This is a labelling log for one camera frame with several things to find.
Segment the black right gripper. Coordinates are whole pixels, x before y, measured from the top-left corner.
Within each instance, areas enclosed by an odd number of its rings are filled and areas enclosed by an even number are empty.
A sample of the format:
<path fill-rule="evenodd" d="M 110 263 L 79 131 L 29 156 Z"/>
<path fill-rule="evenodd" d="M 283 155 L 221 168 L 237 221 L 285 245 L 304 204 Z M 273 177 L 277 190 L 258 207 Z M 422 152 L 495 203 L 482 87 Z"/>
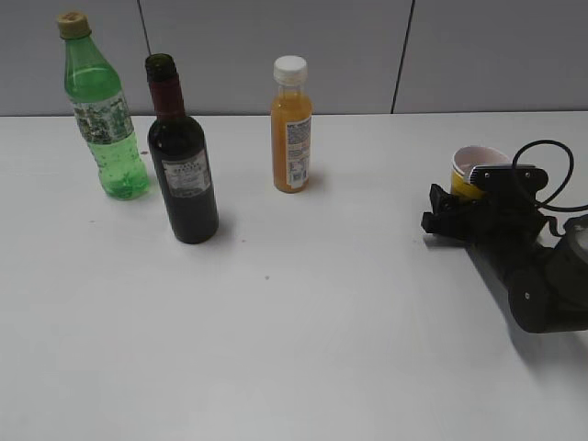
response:
<path fill-rule="evenodd" d="M 431 210 L 421 221 L 424 231 L 465 239 L 494 271 L 541 271 L 552 254 L 538 241 L 549 217 L 512 192 L 480 192 L 474 198 L 432 184 L 429 199 Z"/>

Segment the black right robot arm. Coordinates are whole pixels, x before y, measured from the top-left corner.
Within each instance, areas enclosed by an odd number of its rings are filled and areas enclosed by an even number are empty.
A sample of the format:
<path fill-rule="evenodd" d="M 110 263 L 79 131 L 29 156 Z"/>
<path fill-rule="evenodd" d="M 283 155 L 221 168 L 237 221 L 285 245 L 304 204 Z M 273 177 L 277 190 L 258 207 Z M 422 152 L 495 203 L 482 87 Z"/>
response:
<path fill-rule="evenodd" d="M 554 220 L 516 192 L 489 192 L 465 201 L 430 187 L 428 233 L 474 250 L 507 290 L 510 312 L 524 331 L 545 334 L 587 328 L 587 218 L 564 224 L 553 247 L 538 236 Z"/>

